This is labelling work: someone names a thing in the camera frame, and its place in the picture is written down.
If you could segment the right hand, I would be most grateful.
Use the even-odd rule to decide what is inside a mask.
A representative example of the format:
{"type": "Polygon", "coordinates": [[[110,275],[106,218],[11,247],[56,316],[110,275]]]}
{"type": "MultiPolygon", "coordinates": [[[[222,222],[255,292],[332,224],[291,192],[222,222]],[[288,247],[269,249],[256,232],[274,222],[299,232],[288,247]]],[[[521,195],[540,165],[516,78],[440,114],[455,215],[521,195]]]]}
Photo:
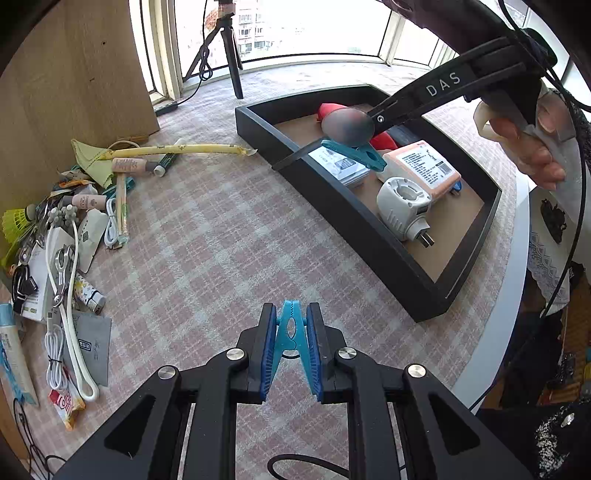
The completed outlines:
{"type": "MultiPolygon", "coordinates": [[[[537,136],[526,133],[481,101],[474,113],[481,137],[497,142],[518,170],[537,186],[555,191],[567,174],[550,148],[537,136]]],[[[575,134],[574,120],[556,90],[542,85],[536,106],[536,127],[553,140],[569,140],[575,134]]]]}

